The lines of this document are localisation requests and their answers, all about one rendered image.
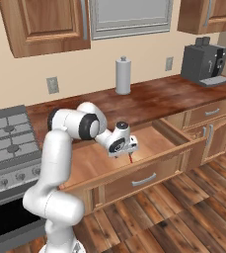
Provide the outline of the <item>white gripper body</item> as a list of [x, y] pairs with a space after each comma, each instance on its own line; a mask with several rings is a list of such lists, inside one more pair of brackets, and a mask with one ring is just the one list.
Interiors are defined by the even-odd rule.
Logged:
[[138, 141], [134, 135], [129, 139], [122, 137], [111, 144], [109, 147], [109, 157], [118, 157], [123, 154], [133, 153], [138, 149]]

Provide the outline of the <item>open wooden drawer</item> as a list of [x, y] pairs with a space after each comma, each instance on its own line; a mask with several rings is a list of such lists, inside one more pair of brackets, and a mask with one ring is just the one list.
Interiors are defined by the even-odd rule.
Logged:
[[[89, 214], [129, 197], [157, 183], [168, 180], [200, 164], [206, 138], [191, 139], [164, 120], [133, 128], [138, 149], [117, 158], [109, 157], [96, 142], [73, 145], [70, 179], [60, 186], [64, 192], [80, 198]], [[132, 187], [156, 173], [156, 179]]]

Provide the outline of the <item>small wooden drawer front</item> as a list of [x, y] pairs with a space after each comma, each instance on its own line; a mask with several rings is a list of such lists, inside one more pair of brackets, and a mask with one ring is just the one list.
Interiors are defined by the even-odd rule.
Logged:
[[[217, 108], [220, 109], [219, 113], [211, 116], [206, 116], [205, 112], [214, 111]], [[184, 119], [183, 128], [193, 127], [195, 125], [204, 123], [211, 119], [226, 115], [226, 100], [217, 101], [211, 104], [207, 104], [186, 112], [186, 117]]]

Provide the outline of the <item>wooden base cupboard door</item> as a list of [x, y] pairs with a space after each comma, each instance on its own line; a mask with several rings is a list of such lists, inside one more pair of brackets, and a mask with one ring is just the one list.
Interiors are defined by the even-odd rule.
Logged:
[[198, 139], [203, 137], [202, 136], [202, 128], [206, 127], [206, 125], [203, 126], [195, 126], [189, 129], [185, 130], [185, 134], [188, 135], [191, 139]]
[[226, 153], [226, 117], [212, 121], [207, 125], [206, 139], [208, 138], [210, 124], [214, 125], [214, 130], [209, 144], [204, 148], [202, 164]]

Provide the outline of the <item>white paper towel roll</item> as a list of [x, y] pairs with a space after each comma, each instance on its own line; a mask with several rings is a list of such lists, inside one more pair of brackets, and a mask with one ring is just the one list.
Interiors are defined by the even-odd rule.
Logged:
[[118, 95], [130, 93], [131, 61], [122, 56], [115, 62], [115, 91]]

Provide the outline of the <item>dark grey coffee machine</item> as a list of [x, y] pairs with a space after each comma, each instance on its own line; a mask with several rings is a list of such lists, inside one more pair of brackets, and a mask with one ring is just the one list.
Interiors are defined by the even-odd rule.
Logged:
[[226, 83], [222, 71], [226, 62], [226, 46], [211, 44], [210, 37], [196, 38], [184, 51], [181, 76], [203, 87]]

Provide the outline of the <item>grey gas stove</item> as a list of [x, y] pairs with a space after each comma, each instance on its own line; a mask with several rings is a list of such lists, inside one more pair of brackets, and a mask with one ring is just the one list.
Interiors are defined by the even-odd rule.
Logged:
[[[16, 106], [0, 110], [0, 253], [26, 244], [44, 235], [45, 220], [23, 207], [27, 189], [38, 181], [32, 169], [40, 168], [41, 151], [26, 107]], [[24, 181], [16, 179], [25, 173]]]

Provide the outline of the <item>grey wall outlet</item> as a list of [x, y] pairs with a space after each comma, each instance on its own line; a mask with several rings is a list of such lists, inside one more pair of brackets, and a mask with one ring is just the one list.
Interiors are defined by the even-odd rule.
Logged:
[[165, 71], [171, 71], [173, 68], [173, 61], [174, 57], [170, 56], [166, 58], [166, 66], [165, 66]]
[[46, 83], [49, 94], [55, 94], [59, 92], [58, 81], [56, 77], [47, 78]]

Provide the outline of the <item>wooden wall cupboard door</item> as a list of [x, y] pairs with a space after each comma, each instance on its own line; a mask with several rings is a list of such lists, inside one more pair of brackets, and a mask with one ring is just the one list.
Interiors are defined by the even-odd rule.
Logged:
[[226, 0], [213, 0], [207, 28], [203, 26], [208, 0], [182, 0], [178, 31], [193, 35], [226, 32]]
[[0, 11], [16, 58], [91, 47], [88, 0], [86, 41], [80, 0], [0, 0]]

